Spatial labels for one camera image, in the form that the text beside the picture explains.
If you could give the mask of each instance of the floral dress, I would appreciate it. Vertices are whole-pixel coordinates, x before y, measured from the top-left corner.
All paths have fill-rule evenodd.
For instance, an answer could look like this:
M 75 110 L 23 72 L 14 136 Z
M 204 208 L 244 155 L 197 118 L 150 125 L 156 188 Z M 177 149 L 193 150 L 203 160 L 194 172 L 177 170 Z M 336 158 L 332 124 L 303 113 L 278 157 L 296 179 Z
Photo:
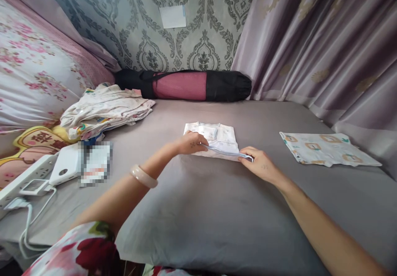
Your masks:
M 43 253 L 24 276 L 107 276 L 122 275 L 115 236 L 105 222 L 94 221 L 67 232 Z M 188 273 L 160 266 L 145 267 L 144 276 L 214 275 Z

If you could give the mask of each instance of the gray bed sheet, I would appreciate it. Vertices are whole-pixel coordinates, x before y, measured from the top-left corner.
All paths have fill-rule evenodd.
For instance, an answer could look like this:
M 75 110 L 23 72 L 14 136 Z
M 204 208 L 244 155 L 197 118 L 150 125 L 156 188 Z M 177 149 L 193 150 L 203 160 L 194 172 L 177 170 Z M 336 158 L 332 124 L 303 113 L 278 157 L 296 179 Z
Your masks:
M 53 244 L 131 165 L 196 121 L 233 126 L 240 148 L 266 151 L 336 223 L 397 271 L 397 183 L 379 168 L 297 163 L 279 131 L 333 132 L 309 110 L 289 102 L 157 100 L 137 125 L 107 133 L 114 144 L 109 180 L 93 188 L 78 188 L 77 181 L 59 186 L 51 207 L 32 227 L 31 242 Z M 328 274 L 282 195 L 240 163 L 181 155 L 158 181 L 117 237 L 122 259 L 235 275 Z M 35 212 L 45 199 L 34 201 Z M 17 241 L 25 218 L 20 210 L 1 220 L 0 240 Z

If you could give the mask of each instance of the wrist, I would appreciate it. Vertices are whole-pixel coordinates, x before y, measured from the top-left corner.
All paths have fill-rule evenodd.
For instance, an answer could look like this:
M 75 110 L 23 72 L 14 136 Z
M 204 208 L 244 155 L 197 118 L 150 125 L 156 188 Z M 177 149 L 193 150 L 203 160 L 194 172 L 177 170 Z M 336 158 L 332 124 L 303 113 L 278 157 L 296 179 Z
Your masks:
M 286 195 L 296 188 L 296 184 L 285 175 L 279 178 L 275 184 L 273 184 L 282 194 Z
M 179 147 L 174 142 L 165 144 L 164 149 L 172 158 L 180 154 Z

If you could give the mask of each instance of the power strip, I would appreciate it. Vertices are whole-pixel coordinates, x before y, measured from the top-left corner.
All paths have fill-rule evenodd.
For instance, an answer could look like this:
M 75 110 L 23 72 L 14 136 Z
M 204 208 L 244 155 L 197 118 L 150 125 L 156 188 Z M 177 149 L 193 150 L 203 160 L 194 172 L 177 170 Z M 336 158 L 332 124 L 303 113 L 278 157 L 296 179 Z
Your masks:
M 33 179 L 44 179 L 48 173 L 52 171 L 57 158 L 58 154 L 42 156 L 26 171 L 20 174 L 14 181 L 0 191 L 0 219 L 7 214 L 4 207 L 7 206 L 7 204 L 14 198 L 21 196 L 19 191 L 30 181 Z

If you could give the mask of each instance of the charging cable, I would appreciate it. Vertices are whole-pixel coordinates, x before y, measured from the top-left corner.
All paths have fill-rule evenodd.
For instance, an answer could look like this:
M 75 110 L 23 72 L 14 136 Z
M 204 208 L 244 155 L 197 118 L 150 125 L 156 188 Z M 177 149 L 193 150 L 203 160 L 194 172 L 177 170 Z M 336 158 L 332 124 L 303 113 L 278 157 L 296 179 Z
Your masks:
M 25 252 L 24 247 L 26 247 L 27 249 L 32 250 L 32 251 L 41 251 L 41 252 L 46 251 L 48 249 L 48 248 L 37 248 L 37 247 L 31 246 L 28 241 L 28 236 L 29 236 L 29 227 L 38 219 L 38 217 L 41 215 L 41 213 L 43 212 L 45 207 L 48 205 L 50 200 L 53 198 L 53 196 L 57 192 L 55 187 L 51 187 L 49 190 L 53 191 L 52 195 L 48 198 L 46 203 L 43 205 L 43 207 L 41 208 L 39 213 L 36 215 L 36 217 L 32 221 L 31 221 L 31 219 L 32 219 L 32 214 L 33 214 L 33 206 L 31 203 L 27 202 L 23 197 L 16 197 L 6 207 L 4 207 L 4 210 L 9 210 L 9 211 L 18 209 L 18 208 L 28 208 L 26 227 L 25 227 L 24 231 L 22 232 L 21 236 L 19 237 L 19 241 L 18 241 L 19 249 L 20 249 L 24 259 L 32 259 L 32 258 L 35 258 L 40 255 L 38 253 L 38 254 L 35 254 L 32 256 L 28 256 Z

